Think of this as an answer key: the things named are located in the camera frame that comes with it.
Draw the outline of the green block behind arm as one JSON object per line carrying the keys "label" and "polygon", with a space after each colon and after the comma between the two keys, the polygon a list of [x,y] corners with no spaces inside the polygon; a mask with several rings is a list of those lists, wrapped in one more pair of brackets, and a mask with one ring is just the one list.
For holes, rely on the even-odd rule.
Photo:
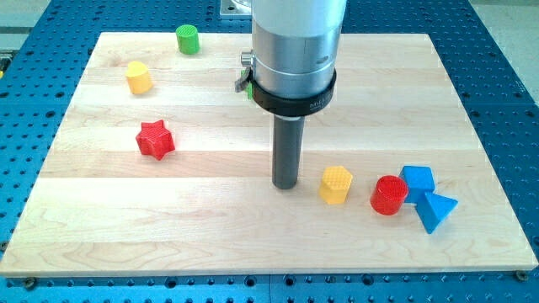
{"label": "green block behind arm", "polygon": [[241,87],[246,92],[248,99],[253,98],[253,86],[252,86],[252,71],[250,68],[246,68],[241,72]]}

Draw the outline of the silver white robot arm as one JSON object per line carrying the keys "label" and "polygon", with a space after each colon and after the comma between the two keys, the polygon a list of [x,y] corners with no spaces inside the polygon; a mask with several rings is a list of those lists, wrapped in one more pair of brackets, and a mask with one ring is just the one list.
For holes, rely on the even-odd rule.
{"label": "silver white robot arm", "polygon": [[307,98],[334,74],[345,0],[253,0],[253,78],[282,98]]}

